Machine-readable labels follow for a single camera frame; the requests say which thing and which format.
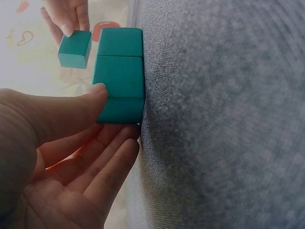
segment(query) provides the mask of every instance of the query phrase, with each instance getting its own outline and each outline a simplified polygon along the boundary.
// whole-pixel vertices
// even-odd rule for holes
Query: gray fabric
[[[305,228],[305,1],[143,0],[131,229]]]

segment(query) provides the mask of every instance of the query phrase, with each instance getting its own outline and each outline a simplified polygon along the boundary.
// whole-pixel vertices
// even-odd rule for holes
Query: gray upholstered surface
[[[143,0],[132,229],[305,227],[305,1]]]

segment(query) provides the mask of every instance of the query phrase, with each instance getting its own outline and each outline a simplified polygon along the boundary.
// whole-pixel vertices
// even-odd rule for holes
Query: rectangular teal block
[[[64,36],[58,50],[61,66],[86,69],[90,50],[90,31],[74,31],[71,37]]]
[[[144,97],[143,60],[138,57],[97,56],[93,84],[104,83],[109,97]]]
[[[144,98],[108,98],[98,123],[136,124],[142,120]]]
[[[104,83],[108,100],[98,122],[140,123],[145,91],[139,57],[97,56],[92,84]]]
[[[142,30],[137,28],[102,29],[98,55],[143,58]]]

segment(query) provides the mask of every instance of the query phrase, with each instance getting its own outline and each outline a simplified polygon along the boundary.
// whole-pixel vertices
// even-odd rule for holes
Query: teal block
[[[93,84],[104,83],[109,97],[144,97],[143,60],[97,56]]]
[[[58,50],[61,66],[86,69],[90,50],[90,31],[74,31],[71,37],[64,36]]]
[[[137,28],[102,29],[98,55],[143,58],[142,30]]]
[[[139,57],[97,56],[92,84],[104,83],[108,100],[98,122],[140,123],[145,90]]]
[[[108,98],[98,123],[136,124],[142,120],[144,98]]]

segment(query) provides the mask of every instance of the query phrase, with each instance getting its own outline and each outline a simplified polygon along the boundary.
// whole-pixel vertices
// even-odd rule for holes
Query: palm
[[[40,147],[33,176],[21,196],[19,224],[33,229],[103,227],[126,169],[135,160],[139,129],[137,125],[100,128],[96,125]]]

